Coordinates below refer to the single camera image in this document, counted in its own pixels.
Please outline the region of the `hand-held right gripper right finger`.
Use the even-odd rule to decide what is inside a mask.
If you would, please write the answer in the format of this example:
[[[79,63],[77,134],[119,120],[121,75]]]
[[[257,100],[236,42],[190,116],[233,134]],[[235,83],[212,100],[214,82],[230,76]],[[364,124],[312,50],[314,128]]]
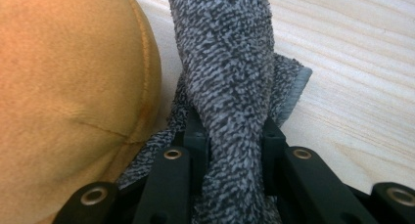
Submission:
[[[268,117],[262,128],[262,179],[267,196],[277,195],[276,162],[283,157],[287,147],[286,136],[274,120]]]

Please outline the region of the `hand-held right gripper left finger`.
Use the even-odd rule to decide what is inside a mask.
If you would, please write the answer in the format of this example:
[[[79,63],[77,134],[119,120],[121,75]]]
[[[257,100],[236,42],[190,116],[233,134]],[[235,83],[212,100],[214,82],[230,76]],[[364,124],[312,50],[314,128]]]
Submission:
[[[174,145],[184,147],[191,158],[191,194],[200,196],[204,177],[208,171],[209,138],[196,110],[189,110],[185,130],[174,137]]]

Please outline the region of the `orange plush toy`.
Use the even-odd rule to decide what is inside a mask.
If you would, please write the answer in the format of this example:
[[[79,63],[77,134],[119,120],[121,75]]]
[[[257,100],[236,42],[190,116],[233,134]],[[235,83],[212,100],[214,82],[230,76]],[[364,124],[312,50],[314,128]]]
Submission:
[[[149,139],[161,61],[136,0],[0,0],[0,224],[50,224]]]

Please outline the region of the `grey fluffy cloth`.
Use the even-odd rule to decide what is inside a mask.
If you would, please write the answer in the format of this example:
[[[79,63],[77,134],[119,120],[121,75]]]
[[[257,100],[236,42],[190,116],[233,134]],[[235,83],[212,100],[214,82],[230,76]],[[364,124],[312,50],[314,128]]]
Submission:
[[[210,159],[192,224],[280,224],[264,193],[259,137],[267,118],[282,125],[312,71],[274,52],[267,0],[168,0],[183,70],[165,130],[120,175],[124,189],[146,176],[156,153],[196,109]]]

